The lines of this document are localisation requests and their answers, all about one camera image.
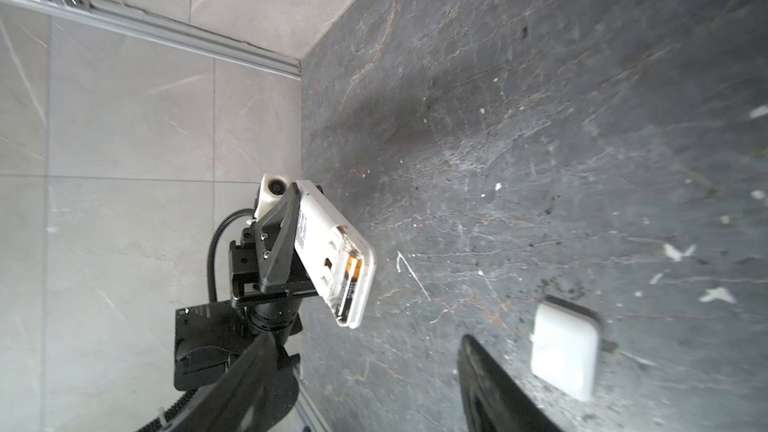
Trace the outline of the white battery cover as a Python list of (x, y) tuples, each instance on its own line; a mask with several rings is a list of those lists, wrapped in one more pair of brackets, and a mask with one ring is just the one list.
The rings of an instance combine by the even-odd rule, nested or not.
[(544, 301), (535, 313), (531, 372), (570, 397), (589, 401), (600, 342), (600, 328), (592, 318)]

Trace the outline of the white remote control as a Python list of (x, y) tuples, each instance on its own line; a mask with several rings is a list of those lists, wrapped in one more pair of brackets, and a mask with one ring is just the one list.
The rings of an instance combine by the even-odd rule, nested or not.
[[(356, 329), (362, 323), (375, 277), (375, 251), (316, 184), (309, 180), (295, 183), (301, 196), (295, 250), (336, 323)], [(363, 259), (363, 265), (348, 320), (343, 323), (336, 318), (336, 311), (347, 260), (352, 253)]]

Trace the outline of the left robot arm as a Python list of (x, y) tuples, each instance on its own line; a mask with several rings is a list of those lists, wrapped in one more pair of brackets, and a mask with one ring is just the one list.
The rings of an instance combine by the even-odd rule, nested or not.
[(300, 363), (287, 353), (299, 309), (317, 296), (298, 255), (300, 190), (265, 176), (251, 208), (226, 216), (206, 257), (208, 301), (175, 313), (174, 387), (181, 397), (146, 431), (267, 431), (296, 403)]

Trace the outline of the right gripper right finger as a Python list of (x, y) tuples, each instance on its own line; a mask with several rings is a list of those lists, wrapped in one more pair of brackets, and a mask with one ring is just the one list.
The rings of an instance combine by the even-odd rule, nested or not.
[(457, 360), (469, 431), (559, 431), (472, 336), (462, 337)]

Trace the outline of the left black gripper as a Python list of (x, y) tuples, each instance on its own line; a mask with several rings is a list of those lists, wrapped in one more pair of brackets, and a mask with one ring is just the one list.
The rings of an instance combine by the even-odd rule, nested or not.
[(231, 304), (254, 336), (295, 336), (299, 309), (317, 290), (295, 251), (300, 192), (295, 182), (261, 220), (229, 245)]

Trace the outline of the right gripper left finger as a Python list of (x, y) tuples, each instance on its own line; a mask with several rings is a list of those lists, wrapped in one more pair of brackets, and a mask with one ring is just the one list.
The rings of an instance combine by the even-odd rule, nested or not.
[(260, 335), (217, 385), (173, 431), (245, 431), (256, 407), (270, 392), (277, 372), (277, 346), (271, 335)]

